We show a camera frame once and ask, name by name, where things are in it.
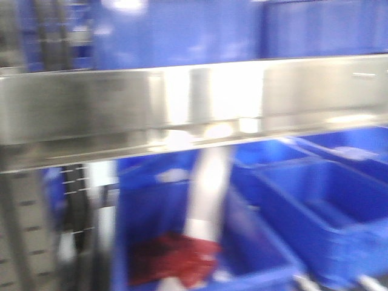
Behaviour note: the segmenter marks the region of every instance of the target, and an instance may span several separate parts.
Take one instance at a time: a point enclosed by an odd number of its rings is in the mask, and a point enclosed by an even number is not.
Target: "blue container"
[[[120,187],[112,290],[156,290],[158,282],[128,286],[129,247],[168,231],[182,232],[188,183],[162,183],[138,190]],[[303,269],[300,262],[236,193],[226,194],[223,207],[218,266],[207,287],[198,290],[290,290],[293,275]]]
[[[251,0],[93,0],[96,67],[258,58],[261,9],[261,2]]]
[[[375,29],[372,47],[376,52],[388,52],[388,1],[375,0]]]
[[[60,167],[41,170],[45,197],[58,230],[61,230],[65,210],[65,186],[61,170]]]
[[[187,180],[197,156],[197,150],[189,150],[119,159],[117,172],[120,187],[134,190],[160,182]]]
[[[386,184],[329,161],[256,174],[256,197],[247,199],[321,284],[340,289],[354,286],[362,274],[388,273]]]
[[[257,196],[255,169],[317,158],[313,153],[276,139],[240,144],[236,147],[230,180],[244,188],[245,196],[254,198]]]
[[[19,28],[19,41],[24,55],[24,62],[29,72],[43,71],[41,45],[38,36],[38,22],[32,2],[15,1],[16,20]]]
[[[324,159],[343,163],[388,182],[388,128],[366,127],[307,135],[292,140]]]
[[[263,57],[358,55],[386,51],[386,1],[269,0]]]

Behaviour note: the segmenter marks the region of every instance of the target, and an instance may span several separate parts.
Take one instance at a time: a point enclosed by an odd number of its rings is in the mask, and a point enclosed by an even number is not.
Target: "metal frame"
[[[388,121],[388,55],[0,78],[0,172]]]
[[[14,1],[1,0],[0,75],[25,71],[18,33]]]

